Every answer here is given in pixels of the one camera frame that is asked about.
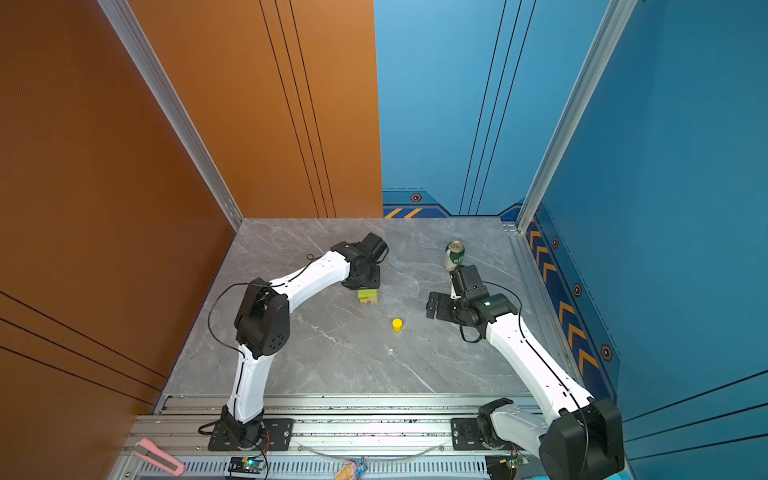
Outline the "lime green block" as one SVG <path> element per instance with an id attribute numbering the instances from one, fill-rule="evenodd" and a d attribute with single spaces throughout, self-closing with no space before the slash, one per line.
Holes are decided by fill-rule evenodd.
<path id="1" fill-rule="evenodd" d="M 364 290 L 358 291 L 359 299 L 369 299 L 369 298 L 377 298 L 377 297 L 378 297 L 377 289 L 364 289 Z"/>

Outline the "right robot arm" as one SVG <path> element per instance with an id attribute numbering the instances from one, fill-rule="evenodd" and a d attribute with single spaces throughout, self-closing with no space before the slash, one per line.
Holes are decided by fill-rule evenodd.
<path id="1" fill-rule="evenodd" d="M 514 448 L 537 457 L 551 479 L 606 479 L 625 468 L 621 414 L 609 399 L 597 399 L 569 376 L 536 340 L 511 291 L 492 295 L 473 265 L 450 273 L 452 290 L 433 292 L 426 315 L 474 328 L 512 366 L 539 411 L 503 397 L 482 405 L 471 436 L 459 422 L 457 450 Z"/>

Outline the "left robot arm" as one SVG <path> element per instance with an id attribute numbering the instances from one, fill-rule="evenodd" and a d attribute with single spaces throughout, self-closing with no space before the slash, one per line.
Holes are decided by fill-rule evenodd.
<path id="1" fill-rule="evenodd" d="M 276 353 L 290 337 L 290 316 L 325 288 L 340 284 L 352 290 L 380 286 L 380 264 L 389 247 L 374 233 L 358 242 L 340 242 L 301 269 L 274 280 L 246 284 L 234 320 L 239 355 L 232 393 L 216 426 L 241 450 L 266 446 L 264 395 Z"/>

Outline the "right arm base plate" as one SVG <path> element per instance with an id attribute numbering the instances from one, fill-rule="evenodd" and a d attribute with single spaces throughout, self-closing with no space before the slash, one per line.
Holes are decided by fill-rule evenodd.
<path id="1" fill-rule="evenodd" d="M 450 426 L 456 451 L 493 450 L 502 445 L 493 437 L 488 421 L 480 417 L 452 418 Z"/>

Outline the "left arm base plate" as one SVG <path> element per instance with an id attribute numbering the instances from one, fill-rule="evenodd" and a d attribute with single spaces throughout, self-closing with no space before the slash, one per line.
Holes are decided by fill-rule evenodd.
<path id="1" fill-rule="evenodd" d="M 214 423 L 207 449 L 209 451 L 283 452 L 290 446 L 294 420 L 267 418 L 250 422 L 233 434 L 222 420 Z"/>

